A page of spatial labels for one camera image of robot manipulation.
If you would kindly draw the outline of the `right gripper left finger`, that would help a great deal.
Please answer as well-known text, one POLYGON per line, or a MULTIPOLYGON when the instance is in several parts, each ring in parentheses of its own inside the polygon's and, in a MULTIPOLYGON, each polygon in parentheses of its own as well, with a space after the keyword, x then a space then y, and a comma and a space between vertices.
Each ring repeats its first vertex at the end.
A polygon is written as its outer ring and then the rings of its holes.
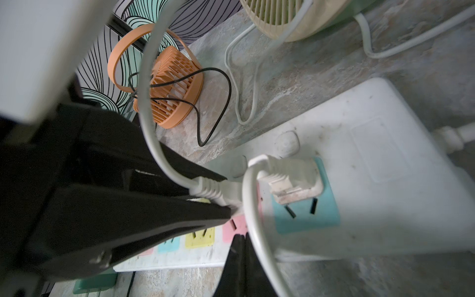
POLYGON ((245 296, 245 242, 244 235, 234 236, 214 297, 245 296))

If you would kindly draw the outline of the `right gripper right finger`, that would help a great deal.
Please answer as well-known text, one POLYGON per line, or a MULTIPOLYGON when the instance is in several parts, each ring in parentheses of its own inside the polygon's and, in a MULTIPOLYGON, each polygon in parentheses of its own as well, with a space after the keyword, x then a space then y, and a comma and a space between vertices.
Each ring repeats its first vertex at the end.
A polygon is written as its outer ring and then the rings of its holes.
POLYGON ((256 255, 249 234, 246 235, 245 251, 245 296, 277 297, 277 294, 275 293, 272 284, 270 283, 256 255))

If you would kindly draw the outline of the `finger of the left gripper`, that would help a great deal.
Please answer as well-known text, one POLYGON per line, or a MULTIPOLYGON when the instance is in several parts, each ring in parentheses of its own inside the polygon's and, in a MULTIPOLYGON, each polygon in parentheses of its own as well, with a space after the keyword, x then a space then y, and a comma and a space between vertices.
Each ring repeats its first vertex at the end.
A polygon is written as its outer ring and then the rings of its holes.
POLYGON ((94 184, 161 196, 184 196, 150 153, 140 127, 112 111, 91 111, 79 136, 94 184))
POLYGON ((22 267, 48 280, 87 278, 230 216, 216 204, 71 184, 48 199, 22 267))

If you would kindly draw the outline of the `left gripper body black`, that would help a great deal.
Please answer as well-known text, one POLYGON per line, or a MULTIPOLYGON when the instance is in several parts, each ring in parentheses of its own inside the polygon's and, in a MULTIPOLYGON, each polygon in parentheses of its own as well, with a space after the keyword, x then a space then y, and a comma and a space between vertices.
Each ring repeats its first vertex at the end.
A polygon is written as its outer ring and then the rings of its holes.
POLYGON ((50 281, 22 267, 22 252, 53 192, 71 184, 101 187, 93 183, 84 149, 79 144, 91 111, 109 110, 84 100, 77 87, 70 85, 42 121, 32 124, 1 121, 1 295, 4 297, 35 297, 44 283, 50 281))

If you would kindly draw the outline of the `green usb charger adapter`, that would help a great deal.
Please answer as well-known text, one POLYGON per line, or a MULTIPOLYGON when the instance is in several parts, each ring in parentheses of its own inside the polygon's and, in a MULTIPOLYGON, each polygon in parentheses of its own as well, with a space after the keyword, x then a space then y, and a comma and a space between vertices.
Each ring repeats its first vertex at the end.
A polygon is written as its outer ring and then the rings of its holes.
POLYGON ((116 285, 118 273, 114 269, 108 269, 93 277, 79 279, 75 282, 73 294, 89 294, 102 292, 113 288, 116 285))

